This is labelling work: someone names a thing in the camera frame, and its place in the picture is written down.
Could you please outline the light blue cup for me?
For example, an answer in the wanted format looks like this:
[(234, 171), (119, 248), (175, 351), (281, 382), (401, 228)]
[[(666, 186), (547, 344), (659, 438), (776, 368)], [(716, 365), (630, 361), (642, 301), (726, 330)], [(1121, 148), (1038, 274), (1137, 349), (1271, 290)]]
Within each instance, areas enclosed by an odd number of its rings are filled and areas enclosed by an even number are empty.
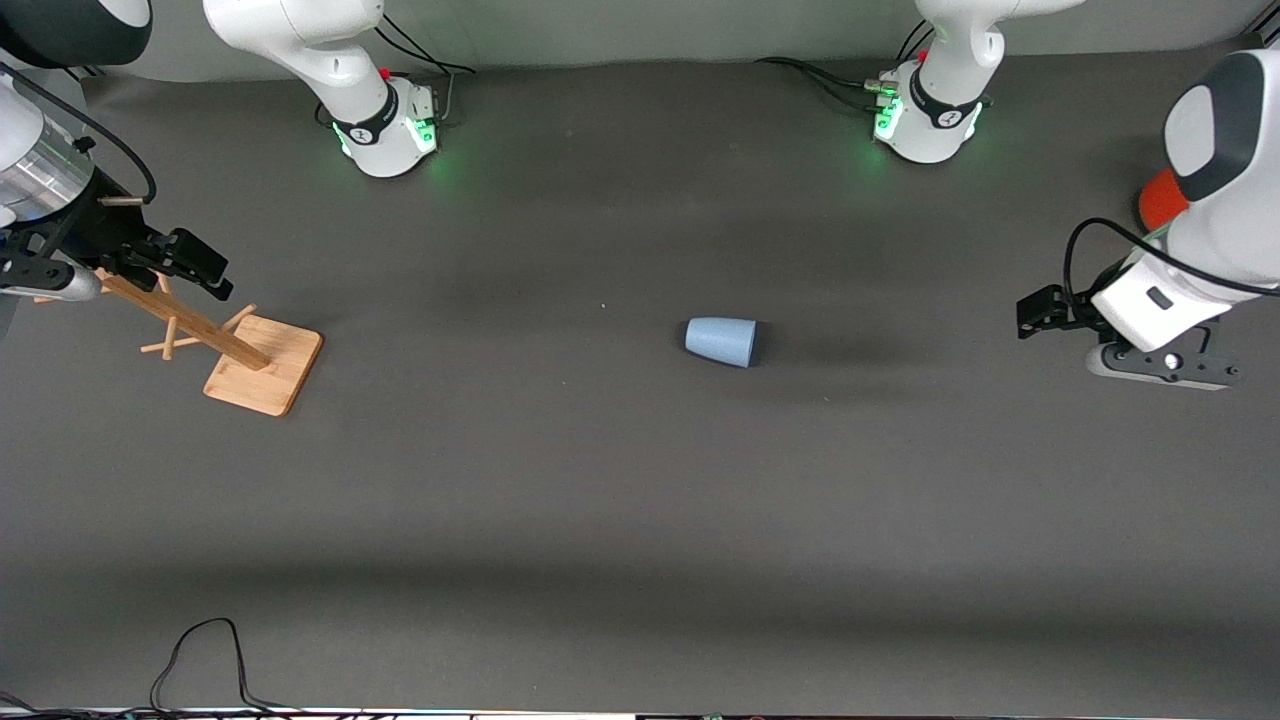
[(750, 368), (756, 355), (759, 323), (730, 316), (695, 316), (684, 331), (687, 352), (726, 366)]

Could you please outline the orange can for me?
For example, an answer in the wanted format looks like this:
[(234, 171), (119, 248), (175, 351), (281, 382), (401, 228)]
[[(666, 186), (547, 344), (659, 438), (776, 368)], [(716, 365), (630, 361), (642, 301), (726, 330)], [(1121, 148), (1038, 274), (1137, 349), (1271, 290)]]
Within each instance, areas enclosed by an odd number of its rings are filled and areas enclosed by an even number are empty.
[(1153, 176), (1138, 192), (1135, 217), (1143, 233), (1166, 225), (1190, 206), (1184, 196), (1178, 176), (1171, 167), (1165, 167)]

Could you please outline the wooden cup rack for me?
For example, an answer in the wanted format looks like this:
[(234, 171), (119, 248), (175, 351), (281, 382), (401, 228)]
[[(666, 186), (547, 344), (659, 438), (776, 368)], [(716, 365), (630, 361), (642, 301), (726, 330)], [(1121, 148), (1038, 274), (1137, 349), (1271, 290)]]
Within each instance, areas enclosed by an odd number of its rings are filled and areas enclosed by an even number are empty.
[(140, 347), (143, 355), (169, 363), (182, 348), (204, 346), (218, 352), (204, 395), (237, 407), (287, 415), (324, 346), (323, 334), (264, 316), (255, 304), (215, 322), (182, 301), (165, 275), (150, 291), (104, 269), (93, 275), (88, 290), (96, 297), (120, 297), (164, 324), (163, 340)]

